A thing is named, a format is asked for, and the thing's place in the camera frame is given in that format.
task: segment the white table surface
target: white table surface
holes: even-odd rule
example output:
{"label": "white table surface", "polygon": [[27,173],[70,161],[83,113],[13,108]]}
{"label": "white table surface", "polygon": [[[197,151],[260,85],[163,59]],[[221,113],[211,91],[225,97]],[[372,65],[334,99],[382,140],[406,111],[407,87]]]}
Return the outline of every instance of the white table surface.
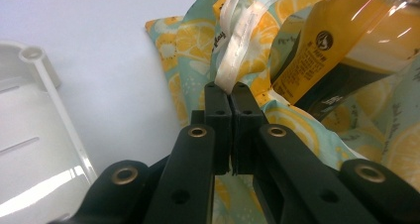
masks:
{"label": "white table surface", "polygon": [[122,160],[152,165],[180,127],[144,25],[184,15],[194,1],[0,0],[0,40],[46,51],[98,174]]}

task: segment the black mechanical arm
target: black mechanical arm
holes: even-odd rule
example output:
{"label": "black mechanical arm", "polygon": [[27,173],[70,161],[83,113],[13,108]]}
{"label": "black mechanical arm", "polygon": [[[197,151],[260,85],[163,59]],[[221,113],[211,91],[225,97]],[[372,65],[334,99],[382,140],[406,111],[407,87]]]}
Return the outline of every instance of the black mechanical arm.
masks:
{"label": "black mechanical arm", "polygon": [[171,154],[147,167],[123,161],[93,183],[70,223],[211,223],[214,175],[253,174],[268,223],[420,223],[420,194],[389,169],[323,165],[287,127],[269,124],[245,84],[205,86]]}

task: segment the bolt hole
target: bolt hole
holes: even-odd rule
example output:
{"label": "bolt hole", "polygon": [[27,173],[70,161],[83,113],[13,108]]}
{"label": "bolt hole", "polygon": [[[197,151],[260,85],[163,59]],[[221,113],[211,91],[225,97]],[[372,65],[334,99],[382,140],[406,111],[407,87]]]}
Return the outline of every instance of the bolt hole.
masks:
{"label": "bolt hole", "polygon": [[132,182],[139,175],[139,172],[136,168],[133,167],[124,167],[118,168],[112,174],[112,181],[118,185],[124,185]]}
{"label": "bolt hole", "polygon": [[191,128],[188,131],[188,134],[191,137],[200,138],[204,137],[207,134],[207,131],[203,128]]}
{"label": "bolt hole", "polygon": [[129,178],[131,175],[133,175],[133,172],[131,171],[131,170],[121,170],[118,174],[117,174],[117,176],[118,176],[118,178],[120,178],[120,179],[127,179],[127,178]]}
{"label": "bolt hole", "polygon": [[284,137],[287,133],[281,128],[269,128],[268,133],[274,137]]}
{"label": "bolt hole", "polygon": [[326,202],[330,202],[330,203],[337,203],[340,200],[339,196],[337,196],[335,192],[329,189],[322,190],[319,196],[321,197],[322,200]]}
{"label": "bolt hole", "polygon": [[171,198],[172,201],[176,204],[184,204],[189,200],[190,196],[188,191],[180,189],[173,192]]}
{"label": "bolt hole", "polygon": [[43,50],[35,47],[28,47],[21,51],[21,59],[24,61],[33,61],[41,58],[43,55]]}
{"label": "bolt hole", "polygon": [[386,180],[385,175],[381,171],[367,165],[357,165],[355,170],[360,177],[371,182],[380,183]]}

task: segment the white plastic strip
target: white plastic strip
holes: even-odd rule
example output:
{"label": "white plastic strip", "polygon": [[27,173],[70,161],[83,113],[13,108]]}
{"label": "white plastic strip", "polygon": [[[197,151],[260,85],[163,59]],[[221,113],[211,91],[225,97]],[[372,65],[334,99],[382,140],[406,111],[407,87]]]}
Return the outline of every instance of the white plastic strip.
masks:
{"label": "white plastic strip", "polygon": [[230,38],[232,35],[231,23],[238,3],[239,0],[226,0],[220,12],[220,28],[226,34],[227,38]]}
{"label": "white plastic strip", "polygon": [[255,0],[242,12],[226,52],[218,66],[215,83],[230,94],[236,83],[241,62],[250,44],[251,34],[269,6],[278,0]]}

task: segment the product label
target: product label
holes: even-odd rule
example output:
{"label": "product label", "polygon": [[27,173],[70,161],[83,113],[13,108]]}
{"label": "product label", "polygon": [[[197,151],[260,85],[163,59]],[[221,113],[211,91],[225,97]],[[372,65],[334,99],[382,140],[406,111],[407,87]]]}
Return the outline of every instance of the product label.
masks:
{"label": "product label", "polygon": [[324,56],[323,51],[328,50],[332,44],[332,35],[323,31],[318,34],[315,42],[310,41],[302,46],[301,55],[287,66],[281,75],[280,83],[274,85],[274,90],[279,94],[287,94],[286,99],[295,103],[306,91],[296,93],[292,92],[290,88],[296,91],[299,88],[307,87],[306,83],[324,68],[327,57]]}

